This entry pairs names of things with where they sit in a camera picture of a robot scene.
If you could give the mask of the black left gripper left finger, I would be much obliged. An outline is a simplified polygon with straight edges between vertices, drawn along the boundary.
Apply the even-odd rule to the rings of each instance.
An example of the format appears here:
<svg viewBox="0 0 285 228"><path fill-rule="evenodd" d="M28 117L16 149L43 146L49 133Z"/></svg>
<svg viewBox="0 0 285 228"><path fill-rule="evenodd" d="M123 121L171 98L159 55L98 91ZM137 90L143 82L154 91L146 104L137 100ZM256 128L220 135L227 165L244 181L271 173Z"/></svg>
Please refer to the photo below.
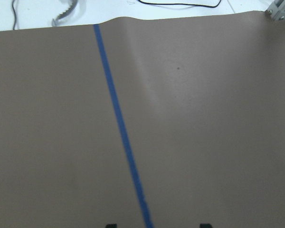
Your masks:
<svg viewBox="0 0 285 228"><path fill-rule="evenodd" d="M117 228L117 224L107 224L105 228Z"/></svg>

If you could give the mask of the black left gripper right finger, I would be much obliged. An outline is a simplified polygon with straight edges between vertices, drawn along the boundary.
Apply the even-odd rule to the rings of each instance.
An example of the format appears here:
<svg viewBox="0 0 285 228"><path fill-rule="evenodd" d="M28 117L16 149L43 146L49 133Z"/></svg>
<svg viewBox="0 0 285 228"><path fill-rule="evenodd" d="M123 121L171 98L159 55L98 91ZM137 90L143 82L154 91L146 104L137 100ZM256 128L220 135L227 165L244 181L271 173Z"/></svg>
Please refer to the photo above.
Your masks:
<svg viewBox="0 0 285 228"><path fill-rule="evenodd" d="M201 223L199 225L199 228L212 228L212 225L209 223Z"/></svg>

